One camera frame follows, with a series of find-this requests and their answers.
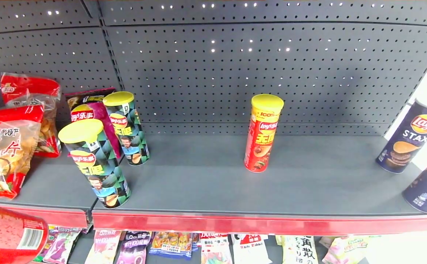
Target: green patterned chip can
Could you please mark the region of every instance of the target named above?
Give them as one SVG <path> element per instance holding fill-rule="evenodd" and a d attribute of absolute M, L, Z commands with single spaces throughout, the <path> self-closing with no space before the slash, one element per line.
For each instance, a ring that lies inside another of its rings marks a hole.
<path fill-rule="evenodd" d="M 142 165 L 150 158 L 145 134 L 135 107 L 133 93 L 114 92 L 103 99 L 122 150 L 132 166 Z"/>
<path fill-rule="evenodd" d="M 104 133 L 103 122 L 98 119 L 73 122 L 62 128 L 59 139 L 103 206 L 117 208 L 129 199 L 130 189 Z"/>

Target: red chip can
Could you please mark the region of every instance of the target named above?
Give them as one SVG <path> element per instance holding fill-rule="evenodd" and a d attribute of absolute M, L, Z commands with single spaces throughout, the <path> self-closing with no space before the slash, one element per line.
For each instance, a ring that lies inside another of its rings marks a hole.
<path fill-rule="evenodd" d="M 26 264 L 43 249 L 49 235 L 38 217 L 0 208 L 0 264 Z"/>
<path fill-rule="evenodd" d="M 251 103 L 244 165 L 251 172 L 263 172 L 269 164 L 270 150 L 284 102 L 275 95 L 255 95 Z"/>

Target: red shelf edge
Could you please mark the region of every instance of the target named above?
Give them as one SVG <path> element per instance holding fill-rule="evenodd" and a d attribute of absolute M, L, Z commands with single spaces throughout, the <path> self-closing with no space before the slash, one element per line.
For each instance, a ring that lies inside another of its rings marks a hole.
<path fill-rule="evenodd" d="M 312 219 L 244 216 L 196 216 L 133 214 L 93 210 L 94 228 L 115 230 L 173 230 L 183 232 L 220 232 L 345 236 L 350 234 L 398 234 L 427 231 L 427 216 L 349 217 Z"/>
<path fill-rule="evenodd" d="M 87 228 L 86 212 L 80 209 L 40 208 L 13 206 L 0 203 L 0 207 L 44 219 L 47 224 L 59 227 Z"/>

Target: pegboard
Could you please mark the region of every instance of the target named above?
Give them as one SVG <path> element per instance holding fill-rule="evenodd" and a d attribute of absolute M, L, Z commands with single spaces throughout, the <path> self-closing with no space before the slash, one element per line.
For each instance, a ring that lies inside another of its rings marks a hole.
<path fill-rule="evenodd" d="M 285 100 L 283 123 L 390 124 L 427 70 L 427 27 L 273 23 L 109 27 L 143 122 L 248 122 L 250 99 Z"/>
<path fill-rule="evenodd" d="M 146 134 L 161 135 L 246 135 L 249 123 L 145 123 Z M 377 136 L 386 124 L 284 124 L 279 122 L 277 135 L 309 136 Z"/>
<path fill-rule="evenodd" d="M 62 92 L 118 85 L 103 32 L 96 28 L 67 28 L 0 34 L 0 73 L 50 77 Z M 4 105 L 0 93 L 0 107 Z M 69 122 L 65 99 L 57 120 Z"/>
<path fill-rule="evenodd" d="M 378 22 L 427 25 L 427 1 L 100 1 L 106 25 Z"/>
<path fill-rule="evenodd" d="M 0 33 L 83 26 L 99 26 L 99 19 L 79 0 L 0 1 Z"/>

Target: red snack bag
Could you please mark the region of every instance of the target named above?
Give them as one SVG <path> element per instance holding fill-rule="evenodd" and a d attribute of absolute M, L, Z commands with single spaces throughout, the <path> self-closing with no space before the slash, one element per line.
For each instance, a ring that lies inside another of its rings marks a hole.
<path fill-rule="evenodd" d="M 5 104 L 8 107 L 22 105 L 44 105 L 39 142 L 36 155 L 56 158 L 61 153 L 60 141 L 55 127 L 56 105 L 60 100 L 60 85 L 58 82 L 24 74 L 2 72 L 0 89 Z"/>
<path fill-rule="evenodd" d="M 39 139 L 43 105 L 0 109 L 0 197 L 18 195 Z"/>
<path fill-rule="evenodd" d="M 29 263 L 47 241 L 44 220 L 0 208 L 0 264 Z"/>

